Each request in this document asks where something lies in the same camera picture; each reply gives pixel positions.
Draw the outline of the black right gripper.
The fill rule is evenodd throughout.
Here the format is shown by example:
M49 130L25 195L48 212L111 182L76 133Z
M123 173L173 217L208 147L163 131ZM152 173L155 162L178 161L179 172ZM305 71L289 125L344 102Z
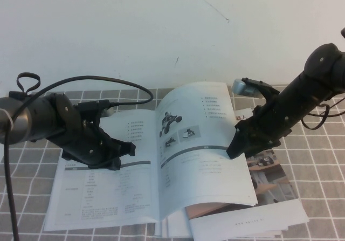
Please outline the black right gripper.
M231 160L241 154L251 157L263 150L280 145L280 139L293 127L293 97L279 94L263 106L257 106L253 115L236 124L236 133L226 152Z

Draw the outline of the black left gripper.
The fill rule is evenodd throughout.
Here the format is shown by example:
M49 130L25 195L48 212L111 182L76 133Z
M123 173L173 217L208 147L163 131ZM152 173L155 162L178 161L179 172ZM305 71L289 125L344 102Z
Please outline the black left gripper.
M63 149L63 158L85 164L89 169L120 170L119 157L135 155L136 146L111 138L98 125L82 120L77 127L68 126L64 132L48 140Z

